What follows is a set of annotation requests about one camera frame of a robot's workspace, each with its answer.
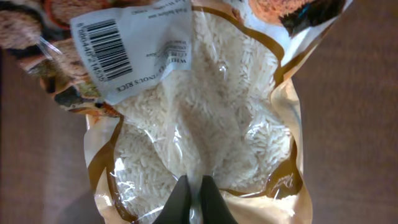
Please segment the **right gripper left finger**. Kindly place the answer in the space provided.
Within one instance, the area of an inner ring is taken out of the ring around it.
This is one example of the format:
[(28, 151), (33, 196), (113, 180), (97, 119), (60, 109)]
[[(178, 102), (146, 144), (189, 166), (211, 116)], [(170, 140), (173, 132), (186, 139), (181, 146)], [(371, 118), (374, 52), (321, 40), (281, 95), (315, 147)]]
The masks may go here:
[(191, 193), (188, 178), (182, 175), (152, 224), (189, 224), (190, 206)]

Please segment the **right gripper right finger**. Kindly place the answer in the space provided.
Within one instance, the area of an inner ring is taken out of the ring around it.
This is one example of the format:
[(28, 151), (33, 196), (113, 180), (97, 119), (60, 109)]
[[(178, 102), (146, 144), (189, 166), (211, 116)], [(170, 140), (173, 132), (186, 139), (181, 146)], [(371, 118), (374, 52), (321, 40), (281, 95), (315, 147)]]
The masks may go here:
[(203, 224), (238, 224), (221, 196), (213, 178), (204, 175), (200, 188)]

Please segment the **Pantree white rice bag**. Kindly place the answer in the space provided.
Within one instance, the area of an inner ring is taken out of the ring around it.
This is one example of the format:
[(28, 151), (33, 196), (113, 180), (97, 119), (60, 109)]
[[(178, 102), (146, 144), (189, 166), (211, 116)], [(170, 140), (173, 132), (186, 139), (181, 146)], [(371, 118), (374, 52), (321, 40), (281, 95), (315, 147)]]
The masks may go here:
[(103, 223), (153, 223), (178, 179), (237, 223), (311, 223), (292, 77), (347, 0), (2, 1), (1, 47), (85, 114)]

